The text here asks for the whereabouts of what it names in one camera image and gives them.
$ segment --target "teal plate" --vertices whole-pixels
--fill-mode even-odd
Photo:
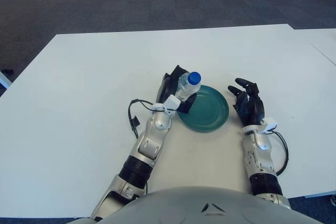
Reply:
[[[217,90],[202,85],[188,114],[178,112],[192,130],[209,132],[221,127],[229,116],[229,106]]]

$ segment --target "plastic bottle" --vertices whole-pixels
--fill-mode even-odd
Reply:
[[[179,78],[175,96],[185,102],[189,96],[196,93],[201,87],[201,75],[197,72],[184,73]]]

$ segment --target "gray carpet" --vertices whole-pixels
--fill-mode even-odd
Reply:
[[[55,34],[281,23],[295,29],[336,28],[336,0],[0,0],[0,69],[13,69],[14,81]],[[335,223],[334,209],[318,199],[291,202],[297,211]],[[69,220],[0,219],[37,221]]]

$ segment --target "white tabletop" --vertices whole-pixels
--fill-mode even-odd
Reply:
[[[302,39],[311,43],[320,53],[336,65],[336,28],[295,31]]]
[[[199,71],[228,101],[211,133],[178,116],[149,191],[204,185],[249,191],[241,123],[227,91],[256,82],[266,116],[278,122],[290,160],[287,197],[335,189],[336,67],[288,25],[57,35],[0,98],[0,216],[88,216],[134,142],[127,107],[154,101],[164,73]],[[144,127],[149,112],[135,105]],[[273,159],[283,152],[275,139]]]

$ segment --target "blue bottle cap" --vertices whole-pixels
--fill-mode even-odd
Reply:
[[[188,82],[191,85],[199,84],[200,81],[201,81],[201,75],[199,73],[197,73],[197,72],[191,72],[188,75]]]

